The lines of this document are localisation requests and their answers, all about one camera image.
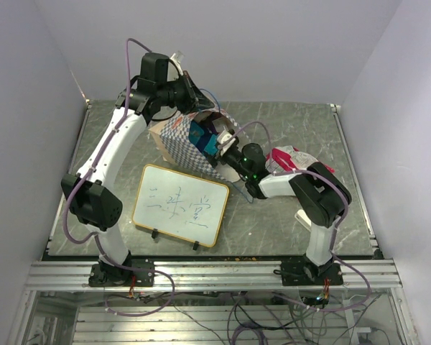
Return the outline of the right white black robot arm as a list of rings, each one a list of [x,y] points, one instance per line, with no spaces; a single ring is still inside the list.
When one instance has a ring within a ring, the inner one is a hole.
[[[302,276],[318,284],[333,263],[333,247],[352,198],[328,166],[292,146],[275,147],[267,155],[259,144],[238,148],[238,138],[220,135],[215,160],[233,168],[253,198],[295,197],[310,220],[310,239]]]

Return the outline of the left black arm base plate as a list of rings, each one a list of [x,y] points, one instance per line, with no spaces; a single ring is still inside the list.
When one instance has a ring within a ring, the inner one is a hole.
[[[148,259],[133,259],[130,264],[141,271],[125,270],[100,261],[91,267],[88,285],[92,288],[114,288],[131,286],[134,282],[138,287],[153,286],[154,265]]]

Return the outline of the pink snack packet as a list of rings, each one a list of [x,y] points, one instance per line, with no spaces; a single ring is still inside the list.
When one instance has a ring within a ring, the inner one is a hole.
[[[318,159],[309,153],[298,150],[292,145],[274,147],[267,155],[265,168],[271,173],[306,170]]]

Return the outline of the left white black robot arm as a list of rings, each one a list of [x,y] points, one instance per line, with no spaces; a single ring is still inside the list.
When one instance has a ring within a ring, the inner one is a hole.
[[[61,180],[66,238],[74,244],[95,239],[99,268],[115,285],[125,285],[132,276],[131,253],[118,225],[123,203],[113,192],[121,165],[162,108],[190,114],[212,106],[182,69],[181,59],[181,52],[172,56],[148,52],[142,57],[139,74],[129,77],[118,95],[110,123],[91,156]]]

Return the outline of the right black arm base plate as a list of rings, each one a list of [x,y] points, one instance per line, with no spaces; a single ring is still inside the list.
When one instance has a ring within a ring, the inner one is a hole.
[[[282,261],[279,269],[273,270],[273,273],[281,277],[283,286],[343,284],[340,265],[333,259],[322,266],[316,266],[305,256],[293,256]]]

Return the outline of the blue checkered paper bag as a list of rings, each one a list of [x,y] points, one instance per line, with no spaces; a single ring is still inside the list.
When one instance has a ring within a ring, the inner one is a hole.
[[[220,113],[231,121],[233,128],[229,131],[236,131],[240,127],[239,123],[220,106],[216,98],[210,97],[210,100],[215,103],[214,108],[195,111],[190,114],[182,114],[176,110],[171,116],[156,120],[148,132],[165,161],[183,170],[229,183],[248,203],[252,203],[254,198],[249,196],[246,190],[241,187],[238,173],[228,165],[212,167],[212,156],[203,155],[188,139],[191,122],[202,122],[212,112]]]

